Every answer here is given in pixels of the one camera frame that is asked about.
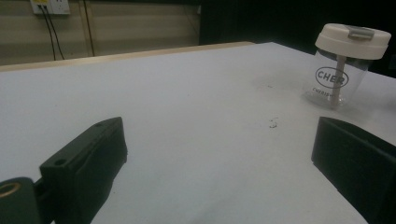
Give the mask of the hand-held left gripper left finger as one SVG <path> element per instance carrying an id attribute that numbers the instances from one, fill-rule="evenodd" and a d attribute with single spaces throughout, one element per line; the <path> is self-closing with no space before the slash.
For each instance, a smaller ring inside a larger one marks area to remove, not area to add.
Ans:
<path id="1" fill-rule="evenodd" d="M 122 118 L 92 125 L 40 165 L 56 224 L 91 224 L 127 162 Z"/>

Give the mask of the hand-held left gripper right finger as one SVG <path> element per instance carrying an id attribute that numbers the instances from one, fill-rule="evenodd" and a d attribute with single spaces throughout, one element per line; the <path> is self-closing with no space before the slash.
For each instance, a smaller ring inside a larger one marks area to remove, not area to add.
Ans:
<path id="1" fill-rule="evenodd" d="M 396 224 L 396 146 L 321 117 L 311 161 L 369 224 Z"/>

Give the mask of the clear cup with cream lid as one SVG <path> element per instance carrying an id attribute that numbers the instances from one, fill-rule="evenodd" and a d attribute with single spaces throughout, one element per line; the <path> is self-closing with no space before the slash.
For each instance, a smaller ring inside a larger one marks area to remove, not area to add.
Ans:
<path id="1" fill-rule="evenodd" d="M 303 96 L 331 109 L 347 104 L 361 84 L 372 61 L 381 59 L 389 45 L 389 32 L 325 24 L 318 34 L 315 59 L 303 85 Z"/>

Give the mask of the white table mat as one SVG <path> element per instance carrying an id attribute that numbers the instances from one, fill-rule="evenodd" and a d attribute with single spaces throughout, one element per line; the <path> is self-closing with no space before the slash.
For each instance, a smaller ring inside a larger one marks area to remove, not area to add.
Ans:
<path id="1" fill-rule="evenodd" d="M 0 71 L 0 182 L 119 117 L 128 159 L 93 224 L 366 224 L 311 155 L 323 117 L 396 147 L 396 79 L 335 111 L 304 98 L 314 61 L 264 43 Z"/>

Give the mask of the white wall power socket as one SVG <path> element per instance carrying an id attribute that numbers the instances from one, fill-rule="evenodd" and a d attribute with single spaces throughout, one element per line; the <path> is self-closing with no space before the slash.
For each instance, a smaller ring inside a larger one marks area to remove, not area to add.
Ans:
<path id="1" fill-rule="evenodd" d="M 42 9 L 47 9 L 49 14 L 69 15 L 70 7 L 68 0 L 30 0 L 35 14 L 41 14 Z"/>

